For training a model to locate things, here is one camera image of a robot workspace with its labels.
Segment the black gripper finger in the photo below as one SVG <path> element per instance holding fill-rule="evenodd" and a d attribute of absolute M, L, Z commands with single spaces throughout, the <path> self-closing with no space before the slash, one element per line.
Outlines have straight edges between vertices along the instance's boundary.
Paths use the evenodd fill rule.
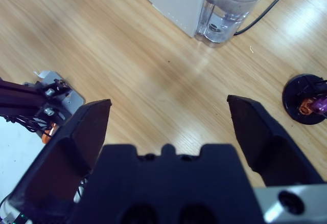
<path fill-rule="evenodd" d="M 324 183 L 294 140 L 261 103 L 236 95 L 228 95 L 227 102 L 247 164 L 266 186 Z"/>
<path fill-rule="evenodd" d="M 80 106 L 37 155 L 9 204 L 33 223 L 66 223 L 104 144 L 110 107 L 109 99 Z"/>

